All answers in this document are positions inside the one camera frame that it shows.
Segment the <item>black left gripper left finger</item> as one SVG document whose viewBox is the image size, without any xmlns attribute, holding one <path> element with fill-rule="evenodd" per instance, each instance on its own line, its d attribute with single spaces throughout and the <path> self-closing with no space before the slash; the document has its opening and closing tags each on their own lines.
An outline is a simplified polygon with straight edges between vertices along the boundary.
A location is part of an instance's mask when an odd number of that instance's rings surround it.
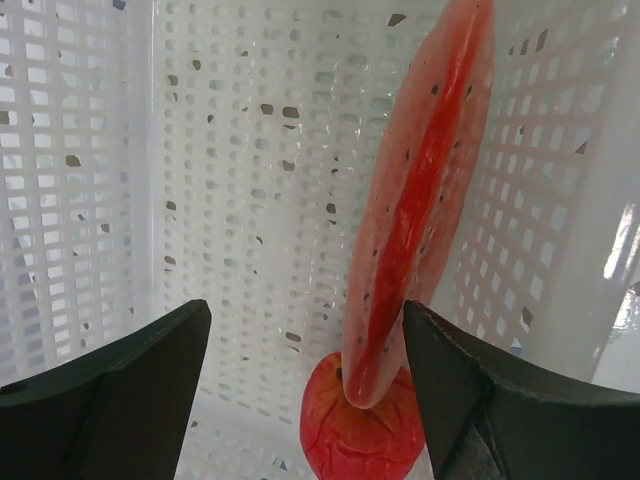
<svg viewBox="0 0 640 480">
<path fill-rule="evenodd" d="M 1 388 L 4 479 L 171 479 L 207 349 L 191 300 L 140 330 Z"/>
</svg>

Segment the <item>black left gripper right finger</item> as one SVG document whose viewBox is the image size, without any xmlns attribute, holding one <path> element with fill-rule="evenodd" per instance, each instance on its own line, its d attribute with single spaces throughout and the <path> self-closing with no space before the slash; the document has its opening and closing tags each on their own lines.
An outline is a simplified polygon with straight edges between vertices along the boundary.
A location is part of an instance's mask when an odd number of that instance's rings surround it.
<svg viewBox="0 0 640 480">
<path fill-rule="evenodd" d="M 638 394 L 529 363 L 416 301 L 403 330 L 435 478 L 638 478 Z"/>
</svg>

